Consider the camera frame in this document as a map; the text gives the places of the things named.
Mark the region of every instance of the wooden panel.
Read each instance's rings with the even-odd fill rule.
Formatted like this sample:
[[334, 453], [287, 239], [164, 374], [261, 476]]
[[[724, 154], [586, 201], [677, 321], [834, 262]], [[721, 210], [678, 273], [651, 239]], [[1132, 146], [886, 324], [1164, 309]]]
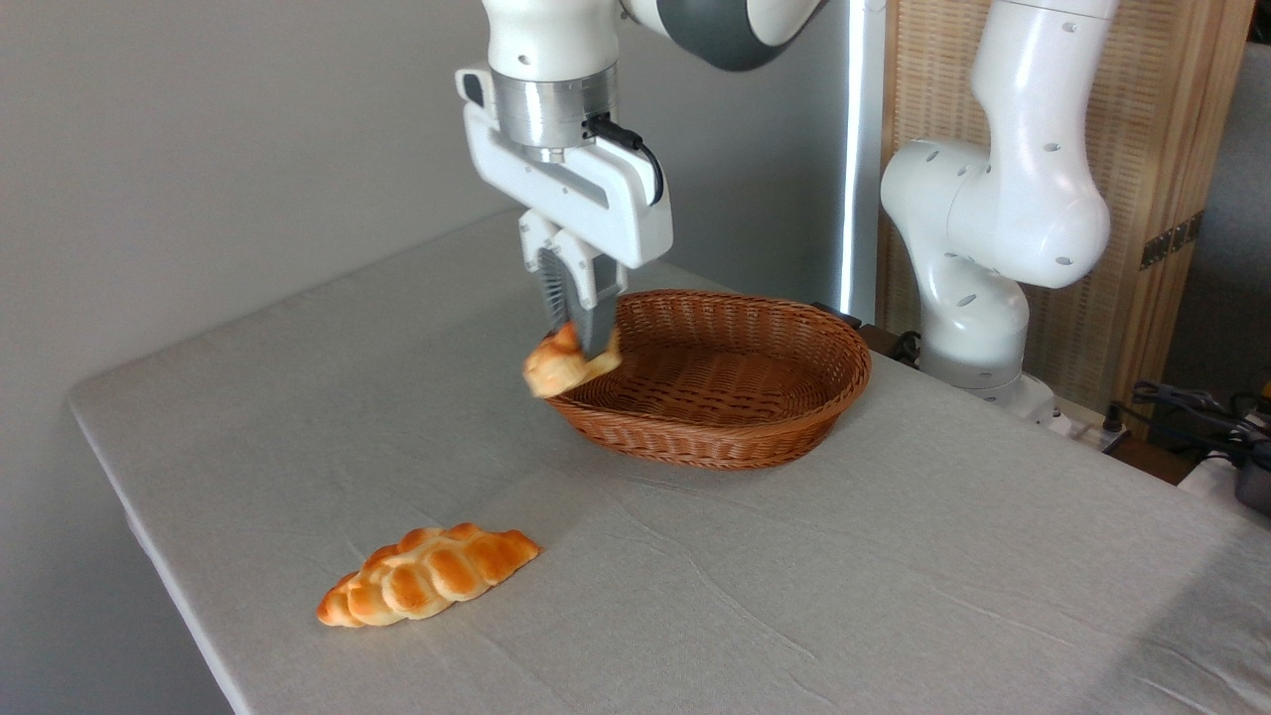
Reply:
[[[1176, 112], [1174, 131], [1167, 140], [1167, 154], [1176, 161], [1176, 170], [1168, 187], [1159, 187], [1162, 230], [1195, 215], [1209, 197], [1253, 4], [1216, 0], [1197, 3], [1193, 9], [1205, 13], [1190, 18], [1195, 23], [1192, 27], [1202, 27], [1204, 32], [1188, 33], [1183, 28], [1181, 34], [1200, 34], [1209, 42], [1196, 43], [1206, 55], [1197, 52], [1187, 57], [1190, 81], [1181, 86], [1174, 105], [1177, 109], [1186, 104], [1187, 110]], [[1191, 255], [1192, 246], [1187, 245], [1136, 276], [1135, 302], [1127, 319], [1113, 399], [1127, 400], [1136, 381], [1159, 381], [1164, 375]]]
[[[1121, 3], [1087, 114], [1091, 169], [1112, 217], [1108, 248], [1073, 286], [1024, 287], [1032, 310], [1024, 368], [1061, 398], [1102, 410], [1136, 380], [1129, 376], [1154, 364], [1149, 354], [1159, 354], [1163, 366], [1190, 249], [1140, 271], [1143, 246], [1204, 203], [1243, 48], [1243, 30], [1235, 30], [1242, 22], [1247, 27], [1252, 1]], [[970, 70], [989, 6], [990, 0], [892, 5], [885, 156], [921, 136], [988, 144]], [[880, 323], [892, 331], [916, 329], [920, 307], [907, 253], [886, 218], [882, 235]]]

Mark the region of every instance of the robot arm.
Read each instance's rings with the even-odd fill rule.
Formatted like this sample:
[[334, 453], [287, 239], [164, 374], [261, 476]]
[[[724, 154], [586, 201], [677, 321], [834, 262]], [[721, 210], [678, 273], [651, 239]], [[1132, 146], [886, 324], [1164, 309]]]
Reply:
[[473, 165], [529, 207], [525, 265], [553, 329], [609, 342], [627, 271], [671, 248], [670, 189], [639, 135], [616, 123], [624, 17], [726, 70], [777, 57], [826, 0], [483, 0], [488, 66], [456, 75]]
[[923, 372], [1042, 424], [1054, 395], [1022, 375], [1028, 302], [1016, 281], [1070, 284], [1107, 245], [1085, 108], [1117, 3], [995, 0], [971, 75], [991, 149], [918, 140], [883, 173], [918, 273]]

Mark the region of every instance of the brown woven basket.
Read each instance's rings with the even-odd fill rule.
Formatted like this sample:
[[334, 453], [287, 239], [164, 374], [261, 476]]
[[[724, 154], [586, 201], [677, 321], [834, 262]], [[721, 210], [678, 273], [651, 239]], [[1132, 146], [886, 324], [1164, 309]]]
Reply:
[[643, 460], [756, 470], [821, 443], [869, 381], [843, 320], [789, 300], [624, 295], [623, 364], [548, 403], [591, 442]]

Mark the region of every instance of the gray tablecloth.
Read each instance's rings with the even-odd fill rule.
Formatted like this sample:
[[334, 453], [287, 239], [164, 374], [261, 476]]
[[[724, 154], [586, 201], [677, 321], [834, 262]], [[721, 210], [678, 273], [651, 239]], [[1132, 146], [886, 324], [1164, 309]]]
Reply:
[[[1271, 711], [1267, 532], [882, 357], [787, 467], [608, 453], [521, 384], [519, 259], [500, 215], [74, 392], [236, 710]], [[465, 521], [545, 551], [423, 622], [314, 617]]]

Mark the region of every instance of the bread roll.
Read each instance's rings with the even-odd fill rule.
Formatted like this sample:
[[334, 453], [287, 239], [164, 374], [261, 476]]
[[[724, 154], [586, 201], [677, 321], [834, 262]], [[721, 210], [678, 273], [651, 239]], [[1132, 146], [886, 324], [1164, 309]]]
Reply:
[[529, 564], [541, 549], [519, 531], [488, 533], [475, 525], [414, 530], [371, 554], [318, 605], [328, 626], [386, 626], [436, 616], [472, 601]]
[[616, 328], [609, 338], [609, 347], [588, 362], [578, 343], [578, 333], [569, 321], [555, 334], [543, 338], [534, 352], [530, 352], [525, 359], [524, 375], [534, 398], [548, 399], [596, 380], [620, 364]]

